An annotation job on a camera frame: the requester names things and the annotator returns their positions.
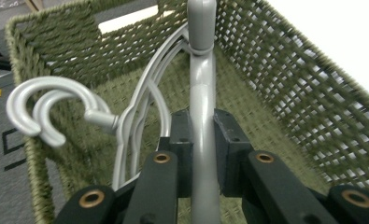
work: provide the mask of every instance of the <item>black plastic bracket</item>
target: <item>black plastic bracket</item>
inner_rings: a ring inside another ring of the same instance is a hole
[[[190,112],[179,110],[173,113],[168,150],[175,153],[178,158],[179,198],[188,198],[192,193],[192,139]]]
[[[339,223],[369,224],[369,192],[350,185],[330,188],[326,207]]]
[[[245,172],[270,223],[337,223],[277,155],[249,153]]]
[[[177,223],[176,154],[169,151],[149,154],[123,223]]]
[[[214,110],[216,154],[220,190],[226,197],[242,197],[245,175],[241,163],[253,151],[253,146],[234,116]]]

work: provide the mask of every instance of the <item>gray floor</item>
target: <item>gray floor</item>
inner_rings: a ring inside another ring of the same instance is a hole
[[[5,113],[12,89],[13,85],[4,87],[0,97],[0,223],[34,223],[22,136],[9,123]],[[55,204],[60,210],[64,204],[62,188],[56,168],[51,162],[49,164]]]

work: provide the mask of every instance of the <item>curved hook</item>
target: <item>curved hook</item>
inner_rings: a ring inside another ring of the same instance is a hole
[[[23,82],[9,95],[7,99],[7,115],[12,124],[22,133],[36,136],[41,133],[41,127],[32,119],[26,110],[30,96],[44,89],[58,89],[73,92],[85,104],[85,119],[97,111],[98,104],[93,93],[84,85],[66,77],[36,77]]]
[[[96,99],[101,110],[110,114],[110,110],[106,102],[96,94],[93,94],[93,97]],[[65,136],[57,131],[50,122],[50,109],[57,102],[68,98],[77,98],[77,96],[69,91],[49,91],[36,102],[33,109],[33,118],[41,126],[39,137],[51,147],[61,147],[65,143]]]

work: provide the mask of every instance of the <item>woven basket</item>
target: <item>woven basket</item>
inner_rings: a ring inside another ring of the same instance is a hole
[[[186,21],[185,1],[159,1],[159,14],[101,34],[94,15],[125,0],[79,1],[14,18],[7,41],[17,84],[63,76],[98,93],[120,114],[155,50]],[[166,10],[174,13],[163,17]],[[369,190],[369,95],[267,3],[218,3],[216,48],[218,108],[234,114],[256,149],[279,155],[310,188],[332,185]],[[189,56],[168,66],[160,88],[171,111],[189,105]],[[40,94],[34,96],[34,105]],[[90,184],[110,185],[116,140],[84,122],[77,101],[57,104],[52,120],[67,144],[51,149],[25,139],[35,220],[54,219],[46,158],[56,162],[66,198]],[[154,106],[143,135],[142,159],[158,142]],[[240,201],[221,197],[224,223],[244,223]],[[190,220],[180,200],[180,223]]]

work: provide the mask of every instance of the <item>green woven basket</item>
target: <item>green woven basket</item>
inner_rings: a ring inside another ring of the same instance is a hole
[[[7,41],[17,84],[33,77],[70,77],[92,88],[120,114],[155,50],[186,21],[185,1],[159,1],[159,14],[101,34],[94,15],[125,0],[79,1],[14,18]],[[162,16],[166,10],[174,10]],[[235,115],[256,149],[278,154],[310,188],[369,190],[369,95],[267,3],[221,0],[216,27],[217,104]],[[189,56],[168,66],[160,88],[171,111],[189,104]],[[39,95],[33,97],[29,107]],[[46,158],[56,162],[66,198],[90,184],[110,185],[116,140],[83,121],[77,101],[51,117],[67,144],[51,149],[25,139],[35,220],[54,219]],[[142,160],[158,142],[152,107]],[[180,200],[180,223],[190,220]],[[221,197],[224,223],[244,223],[240,201]]]

